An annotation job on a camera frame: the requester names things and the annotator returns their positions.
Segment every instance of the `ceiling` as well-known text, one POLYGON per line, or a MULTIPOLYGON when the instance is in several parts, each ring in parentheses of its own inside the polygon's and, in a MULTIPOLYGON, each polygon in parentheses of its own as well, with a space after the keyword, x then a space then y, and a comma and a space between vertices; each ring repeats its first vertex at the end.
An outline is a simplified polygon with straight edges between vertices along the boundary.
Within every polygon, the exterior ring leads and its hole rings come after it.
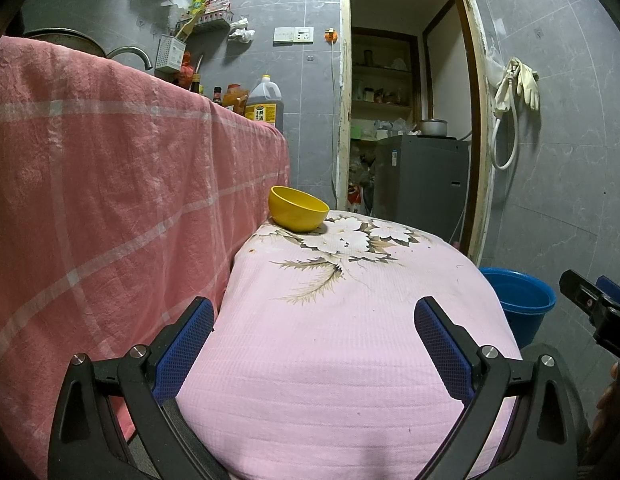
POLYGON ((352 26, 420 35, 446 1, 350 0, 352 26))

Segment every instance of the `yellow bowl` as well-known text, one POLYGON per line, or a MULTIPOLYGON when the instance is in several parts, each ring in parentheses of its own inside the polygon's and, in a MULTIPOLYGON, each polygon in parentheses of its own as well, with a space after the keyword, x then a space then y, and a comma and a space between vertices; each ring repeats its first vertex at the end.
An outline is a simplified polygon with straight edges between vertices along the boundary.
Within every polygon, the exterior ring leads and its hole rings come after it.
POLYGON ((330 208, 314 196, 285 186, 270 189, 268 206, 272 219, 295 233, 307 233, 321 225, 330 208))

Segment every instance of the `bucket rim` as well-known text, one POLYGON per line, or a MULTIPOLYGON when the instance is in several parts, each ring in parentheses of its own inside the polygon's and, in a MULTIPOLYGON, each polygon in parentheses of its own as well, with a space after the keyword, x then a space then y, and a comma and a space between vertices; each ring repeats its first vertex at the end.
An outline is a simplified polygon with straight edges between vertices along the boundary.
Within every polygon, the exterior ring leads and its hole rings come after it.
POLYGON ((556 305, 556 294, 554 293, 554 290, 552 290, 552 287, 546 282, 542 282, 540 279, 535 278, 534 276, 530 276, 525 272, 519 272, 518 270, 511 269, 503 269, 501 267, 481 267, 479 268, 479 271, 481 271, 484 276, 488 276, 490 274, 497 274, 500 276, 519 278, 520 280, 528 282, 531 285, 535 285, 548 296, 548 304, 545 304, 543 306, 515 305, 512 303, 507 303, 506 301, 502 301, 500 299, 499 302, 501 303, 501 306, 504 310, 507 310, 508 312, 513 312, 514 314, 527 314, 528 316, 534 316, 538 314, 545 314, 546 312, 552 310, 552 308, 556 305))

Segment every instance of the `blue bucket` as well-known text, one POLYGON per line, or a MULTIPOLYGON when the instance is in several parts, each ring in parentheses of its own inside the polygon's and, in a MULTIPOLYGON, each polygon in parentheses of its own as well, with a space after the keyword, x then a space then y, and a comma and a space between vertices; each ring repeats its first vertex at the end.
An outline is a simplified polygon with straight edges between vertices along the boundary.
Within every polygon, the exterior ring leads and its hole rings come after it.
POLYGON ((479 270, 497 293, 519 348, 532 343, 546 312, 556 303, 554 290, 547 283, 515 270, 479 270))

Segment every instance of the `light switch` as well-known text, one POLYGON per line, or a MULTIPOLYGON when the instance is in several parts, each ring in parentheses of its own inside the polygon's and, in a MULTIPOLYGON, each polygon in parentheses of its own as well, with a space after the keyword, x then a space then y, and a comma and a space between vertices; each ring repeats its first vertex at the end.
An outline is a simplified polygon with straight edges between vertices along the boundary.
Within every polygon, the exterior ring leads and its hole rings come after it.
POLYGON ((273 43, 292 43, 295 39, 295 27, 275 27, 273 43))
POLYGON ((312 43, 314 41, 314 27, 295 27, 295 43, 312 43))

